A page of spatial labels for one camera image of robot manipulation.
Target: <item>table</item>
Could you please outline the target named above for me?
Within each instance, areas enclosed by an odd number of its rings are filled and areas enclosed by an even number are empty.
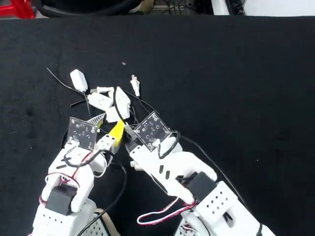
[[[314,24],[307,17],[232,16],[2,21],[1,235],[31,232],[68,117],[88,118],[84,105],[69,107],[81,98],[57,84],[46,67],[68,84],[78,68],[91,88],[132,91],[130,76],[137,75],[143,99],[167,125],[204,147],[259,221],[278,236],[310,235]],[[118,158],[130,161],[123,148]],[[109,168],[91,198],[105,207],[121,184],[120,170]],[[170,236],[179,218],[149,227],[135,220],[172,200],[145,173],[128,168],[126,192],[110,215],[124,236]]]

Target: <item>cable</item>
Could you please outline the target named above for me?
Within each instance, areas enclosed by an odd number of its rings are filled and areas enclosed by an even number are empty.
[[[116,112],[119,116],[119,118],[122,120],[122,122],[126,125],[126,121],[124,120],[122,114],[120,114],[118,107],[117,107],[117,102],[116,102],[116,92],[117,92],[117,87],[114,87],[114,94],[113,94],[113,101],[114,101],[114,107],[116,109]]]
[[[134,109],[134,107],[132,106],[132,110],[133,110],[133,117],[134,117],[134,122],[133,123],[139,123],[139,120],[138,120],[138,117],[137,117],[137,114],[136,114],[136,111]]]
[[[116,196],[116,198],[113,200],[113,202],[107,206],[103,211],[101,211],[99,213],[99,215],[97,217],[95,217],[93,220],[91,220],[80,232],[77,236],[81,236],[85,230],[87,230],[96,220],[98,220],[99,218],[102,217],[102,215],[104,213],[106,213],[107,211],[109,211],[117,202],[118,200],[120,199],[120,197],[122,196],[122,194],[124,193],[125,189],[126,189],[126,185],[127,185],[127,171],[125,169],[125,167],[122,165],[122,163],[119,161],[119,160],[116,160],[117,163],[112,163],[113,165],[119,165],[120,168],[122,169],[123,173],[124,173],[124,183],[123,183],[123,186],[120,190],[120,192],[118,193],[118,195]]]
[[[103,172],[100,175],[98,175],[98,176],[94,175],[95,178],[101,178],[105,174],[106,169],[107,169],[107,161],[106,161],[105,157],[104,157],[104,163],[105,163],[105,167],[104,167]]]
[[[195,234],[197,234],[198,232],[196,230],[194,230],[191,226],[186,226],[186,225],[182,225],[181,227],[184,229],[184,230],[188,230],[188,231],[192,231],[194,232]]]
[[[83,103],[83,102],[86,102],[86,100],[85,100],[85,99],[83,99],[83,100],[80,100],[80,101],[74,102],[74,103],[70,104],[70,107],[77,106],[77,105],[79,105],[79,104],[81,104],[81,103]]]
[[[151,112],[149,112],[148,109],[143,105],[143,103],[142,103],[140,97],[137,97],[137,98],[138,98],[138,101],[139,101],[141,107],[142,107],[148,114],[150,114]]]
[[[91,112],[90,112],[90,104],[89,104],[87,95],[85,94],[85,92],[83,93],[83,95],[84,95],[84,99],[85,99],[85,101],[86,101],[86,103],[87,103],[87,106],[88,106],[89,116],[90,116],[90,118],[92,119],[92,115],[91,115]]]
[[[172,144],[172,146],[171,146],[162,156],[160,156],[159,149],[158,149],[158,157],[159,157],[160,159],[163,159],[163,158],[165,158],[168,154],[170,154],[171,151],[176,147],[177,143],[179,142],[179,139],[180,139],[180,137],[181,137],[181,133],[180,133],[179,131],[177,131],[177,130],[173,130],[173,131],[171,131],[171,133],[177,134],[176,139],[175,139],[174,143]]]
[[[78,90],[76,90],[76,89],[70,87],[69,85],[66,85],[64,82],[62,82],[60,79],[58,79],[57,76],[56,76],[48,67],[46,67],[46,69],[49,71],[49,73],[50,73],[62,86],[66,87],[67,89],[69,89],[69,90],[71,90],[71,91],[73,91],[73,92],[75,92],[75,93],[77,93],[77,94],[83,95],[82,92],[80,92],[80,91],[78,91]]]
[[[70,167],[74,167],[74,168],[80,168],[80,167],[82,167],[82,166],[86,166],[86,165],[89,165],[92,161],[94,161],[94,159],[99,155],[99,154],[101,154],[101,153],[109,153],[112,157],[115,157],[115,154],[114,153],[112,153],[111,151],[108,151],[108,150],[98,150],[91,158],[89,158],[87,161],[84,161],[84,162],[82,162],[82,163],[80,163],[80,164],[78,164],[78,165],[75,165],[75,164],[72,164],[71,162],[69,162],[69,160],[68,160],[68,158],[66,158],[65,156],[67,155],[67,154],[69,154],[70,153],[70,151],[69,152],[67,152],[64,156],[63,156],[63,160],[64,160],[64,162],[68,165],[68,166],[70,166]]]
[[[208,154],[204,151],[204,149],[202,149],[202,147],[196,143],[195,141],[185,137],[182,135],[182,138],[184,140],[186,140],[187,142],[195,145],[197,148],[199,148],[199,150],[202,152],[202,154],[212,163],[212,165],[215,166],[215,168],[221,173],[221,175],[225,178],[226,182],[230,185],[230,187],[233,189],[233,191],[235,192],[235,194],[237,195],[237,197],[239,198],[240,202],[248,209],[247,205],[245,204],[241,194],[236,190],[236,188],[234,187],[234,185],[232,184],[232,182],[228,179],[228,177],[225,175],[225,173],[220,169],[220,167],[214,162],[214,160],[212,160],[211,157],[208,156]]]
[[[125,93],[127,93],[128,95],[130,95],[131,97],[138,99],[137,96],[133,95],[132,93],[128,92],[127,90],[124,90],[124,89],[123,89],[123,91],[124,91]],[[159,112],[157,112],[157,110],[154,109],[153,106],[151,106],[149,103],[147,103],[147,102],[146,102],[145,100],[143,100],[143,99],[140,99],[140,100],[141,100],[141,102],[143,102],[144,104],[146,104],[146,105],[147,105],[148,107],[150,107],[155,113],[157,113],[157,114],[159,115]]]
[[[174,201],[172,201],[169,205],[167,205],[164,209],[160,210],[160,211],[153,211],[153,212],[149,212],[149,213],[146,213],[146,214],[143,214],[143,215],[140,215],[138,218],[137,218],[137,223],[139,225],[155,225],[155,224],[158,224],[158,223],[161,223],[175,215],[178,215],[179,213],[185,211],[185,210],[188,210],[190,208],[193,208],[196,203],[193,203],[191,205],[188,205],[188,206],[185,206],[185,207],[182,207],[176,211],[174,211],[173,213],[171,214],[168,214],[167,216],[165,217],[162,217],[160,219],[157,219],[157,220],[153,220],[153,221],[148,221],[148,222],[140,222],[140,220],[148,215],[153,215],[153,214],[161,214],[161,213],[164,213],[166,212],[167,210],[169,210],[177,201],[179,200],[179,198],[176,198]]]
[[[130,112],[130,114],[132,114],[133,115],[133,117],[134,117],[134,121],[135,122],[137,122],[137,123],[139,123],[139,120],[138,120],[138,118],[137,118],[137,116],[136,116],[136,114],[134,113],[134,112],[132,112],[132,111],[129,111]]]
[[[64,177],[64,178],[66,179],[66,182],[68,182],[68,181],[69,181],[68,179],[70,179],[71,181],[73,181],[73,182],[76,183],[76,185],[78,186],[78,188],[80,187],[79,182],[76,181],[73,177],[68,176],[68,175],[66,175],[66,174],[64,174],[64,173],[60,173],[60,172],[52,172],[52,173],[49,173],[49,174],[46,175],[46,177],[45,177],[45,182],[47,183],[47,181],[48,181],[48,176],[50,176],[50,175],[55,175],[55,174],[58,174],[58,175],[60,175],[61,177]]]

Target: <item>red and white wire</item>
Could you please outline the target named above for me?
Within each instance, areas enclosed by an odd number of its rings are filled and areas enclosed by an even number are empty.
[[[177,201],[178,201],[179,198],[176,198],[173,202],[171,202],[169,205],[167,205],[163,210],[161,211],[153,211],[153,212],[149,212],[149,213],[146,213],[146,214],[143,214],[143,215],[140,215],[138,218],[137,218],[137,223],[139,225],[155,225],[155,224],[158,224],[158,223],[161,223],[175,215],[178,215],[180,214],[181,212],[185,211],[185,210],[188,210],[190,208],[193,208],[196,203],[193,203],[191,205],[188,205],[188,206],[185,206],[185,207],[182,207],[176,211],[174,211],[173,213],[171,214],[168,214],[167,216],[165,217],[162,217],[160,219],[157,219],[157,220],[153,220],[153,221],[148,221],[148,222],[140,222],[140,220],[148,215],[153,215],[153,214],[161,214],[161,213],[164,213],[166,212],[167,210],[169,210]]]
[[[45,177],[45,181],[47,183],[47,177],[50,176],[50,175],[60,175],[61,177],[64,177],[66,180],[66,182],[68,182],[69,180],[75,182],[75,184],[77,185],[77,187],[79,188],[80,187],[80,184],[78,181],[76,181],[73,177],[67,175],[67,174],[64,174],[64,173],[61,173],[61,172],[52,172],[52,173],[49,173],[48,175],[46,175]]]
[[[188,226],[186,226],[186,225],[182,225],[181,227],[182,227],[184,230],[191,231],[191,232],[195,233],[196,235],[199,235],[198,232],[197,232],[196,230],[194,230],[193,228],[191,228],[191,227],[188,227]]]
[[[39,198],[38,198],[38,201],[39,201],[39,204],[41,204],[41,205],[46,205],[46,201],[44,201],[42,198],[41,198],[41,195],[39,196]]]

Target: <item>black wire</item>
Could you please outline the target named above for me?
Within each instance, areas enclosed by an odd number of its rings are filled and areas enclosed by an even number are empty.
[[[131,97],[134,97],[134,98],[138,99],[137,96],[133,95],[132,93],[128,92],[127,90],[124,90],[124,89],[123,89],[123,91],[124,91],[125,93],[127,93],[128,95],[130,95]],[[154,112],[156,112],[156,113],[159,115],[159,112],[157,112],[157,110],[154,109],[153,106],[151,106],[151,105],[150,105],[149,103],[147,103],[145,100],[142,100],[142,99],[140,99],[140,100],[141,100],[141,102],[143,102],[144,104],[146,104],[148,107],[150,107]]]
[[[85,99],[83,99],[83,100],[80,100],[80,101],[74,102],[74,103],[72,103],[72,104],[70,105],[70,107],[75,107],[75,106],[77,106],[77,105],[79,105],[79,104],[81,104],[81,103],[83,103],[83,102],[86,102],[86,100],[85,100]]]
[[[67,134],[68,134],[68,130],[65,131],[65,133],[63,134],[63,139],[61,141],[61,147],[60,149],[63,149],[64,145],[65,145],[65,142],[67,140]]]
[[[129,112],[130,112],[130,114],[132,114],[132,116],[134,117],[135,122],[139,123],[139,120],[138,120],[136,114],[135,114],[134,112],[132,112],[132,111],[129,111]]]
[[[71,90],[71,91],[73,91],[73,92],[75,92],[75,93],[77,93],[77,94],[83,95],[82,92],[80,92],[80,91],[78,91],[78,90],[76,90],[76,89],[70,87],[69,85],[66,85],[64,82],[62,82],[60,79],[58,79],[57,76],[56,76],[48,67],[46,67],[46,69],[49,71],[49,73],[50,73],[62,86],[66,87],[67,89],[69,89],[69,90]]]
[[[179,131],[177,131],[177,130],[173,130],[172,133],[173,133],[173,134],[177,134],[176,139],[175,139],[174,143],[172,144],[172,146],[171,146],[162,156],[160,156],[160,155],[158,154],[158,157],[159,157],[160,159],[163,159],[163,158],[165,158],[168,154],[170,154],[171,151],[176,147],[177,143],[179,142],[179,139],[180,139],[180,137],[181,137],[181,133],[180,133]]]
[[[138,117],[137,117],[137,114],[136,114],[136,111],[134,109],[134,107],[132,106],[132,110],[133,110],[133,114],[134,114],[134,122],[133,123],[139,123],[139,120],[138,120]]]
[[[233,191],[235,192],[235,194],[237,195],[237,197],[239,198],[240,202],[248,209],[247,205],[245,204],[245,201],[243,200],[241,194],[236,190],[236,188],[234,187],[234,185],[232,184],[232,182],[228,179],[228,177],[225,175],[225,173],[220,169],[220,167],[214,162],[214,160],[212,160],[211,157],[208,156],[208,154],[204,151],[204,149],[202,149],[202,147],[196,143],[195,141],[185,137],[182,135],[182,138],[184,140],[186,140],[187,142],[195,145],[197,148],[199,148],[199,150],[202,152],[202,154],[212,163],[212,165],[215,166],[215,168],[221,173],[221,175],[225,178],[226,182],[230,185],[230,187],[233,189]]]
[[[89,104],[89,101],[88,101],[87,95],[85,94],[85,92],[83,93],[83,95],[84,95],[84,99],[85,99],[85,101],[86,101],[86,103],[87,103],[89,116],[90,116],[90,118],[92,119],[92,115],[91,115],[91,111],[90,111],[90,104]]]
[[[112,153],[111,151],[108,151],[108,150],[98,150],[91,158],[89,158],[87,161],[83,162],[83,163],[80,163],[78,165],[75,165],[75,164],[72,164],[71,162],[69,162],[68,158],[66,158],[65,156],[68,154],[66,153],[64,156],[63,156],[63,160],[65,162],[66,165],[70,166],[70,167],[75,167],[75,168],[80,168],[82,166],[86,166],[86,165],[89,165],[92,161],[94,161],[94,159],[101,153],[109,153],[112,157],[115,157],[115,154]]]
[[[143,103],[142,103],[140,97],[138,97],[138,101],[139,101],[141,107],[142,107],[148,114],[150,114],[151,112],[149,112],[148,109],[143,105]]]
[[[114,101],[114,107],[116,109],[116,112],[119,116],[119,118],[123,121],[124,124],[126,124],[126,121],[124,120],[122,114],[120,114],[118,107],[117,107],[117,102],[116,102],[116,91],[117,91],[117,87],[114,87],[114,94],[113,94],[113,101]]]
[[[98,220],[104,213],[106,213],[107,211],[109,211],[120,199],[120,197],[122,196],[122,194],[124,193],[125,189],[126,189],[126,185],[127,185],[127,171],[125,169],[125,167],[122,165],[122,163],[118,160],[116,160],[115,163],[112,163],[112,165],[119,165],[120,168],[122,169],[123,173],[124,173],[124,183],[123,186],[119,192],[119,194],[117,195],[117,197],[114,199],[114,201],[107,206],[103,211],[101,211],[99,213],[99,215],[97,217],[95,217],[93,220],[91,220],[80,232],[77,236],[81,236],[93,223],[95,223],[96,220]]]

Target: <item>yellow tape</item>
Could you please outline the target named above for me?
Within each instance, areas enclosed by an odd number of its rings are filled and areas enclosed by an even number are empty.
[[[122,120],[118,121],[114,128],[109,132],[109,135],[113,136],[116,139],[115,147],[119,146],[124,133],[124,123]]]

